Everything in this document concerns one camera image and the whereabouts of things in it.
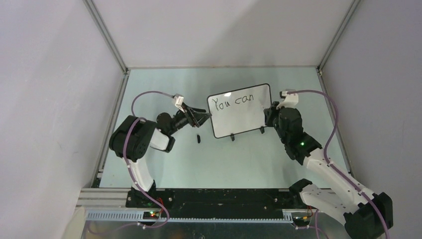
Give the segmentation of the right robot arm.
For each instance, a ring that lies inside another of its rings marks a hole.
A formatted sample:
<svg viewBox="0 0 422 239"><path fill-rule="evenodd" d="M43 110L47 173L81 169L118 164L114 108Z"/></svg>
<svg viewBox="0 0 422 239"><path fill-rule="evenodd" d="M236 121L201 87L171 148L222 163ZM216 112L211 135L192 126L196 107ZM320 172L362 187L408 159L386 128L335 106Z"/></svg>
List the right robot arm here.
<svg viewBox="0 0 422 239"><path fill-rule="evenodd" d="M386 193L374 193L329 159L322 145L304 131L298 109L273 102L263 112L265 125L275 129L289 158L319 175L333 191L301 179L289 188L292 206L322 211L342 224L352 239L388 235L394 221L393 202Z"/></svg>

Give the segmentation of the black framed whiteboard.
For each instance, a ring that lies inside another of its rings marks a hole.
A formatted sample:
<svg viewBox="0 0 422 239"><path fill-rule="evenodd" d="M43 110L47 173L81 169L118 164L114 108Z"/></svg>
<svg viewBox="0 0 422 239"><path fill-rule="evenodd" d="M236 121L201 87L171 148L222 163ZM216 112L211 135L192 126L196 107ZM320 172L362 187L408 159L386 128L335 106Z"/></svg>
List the black framed whiteboard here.
<svg viewBox="0 0 422 239"><path fill-rule="evenodd" d="M207 97L215 138L259 130L265 127L264 110L272 103L270 85L260 84Z"/></svg>

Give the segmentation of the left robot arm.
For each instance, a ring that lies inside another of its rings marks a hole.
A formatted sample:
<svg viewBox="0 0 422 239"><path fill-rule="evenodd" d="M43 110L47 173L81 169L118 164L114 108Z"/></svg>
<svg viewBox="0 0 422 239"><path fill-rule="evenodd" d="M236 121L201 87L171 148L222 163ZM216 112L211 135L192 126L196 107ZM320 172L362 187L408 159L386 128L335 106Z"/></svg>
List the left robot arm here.
<svg viewBox="0 0 422 239"><path fill-rule="evenodd" d="M211 113L206 110L183 103L174 115L161 113L156 121L127 116L113 132L109 148L125 161L132 187L140 191L138 201L143 206L149 208L157 202L157 193L151 190L155 181L146 161L142 159L147 150L152 148L169 153L176 141L173 134L187 125L199 128L210 118Z"/></svg>

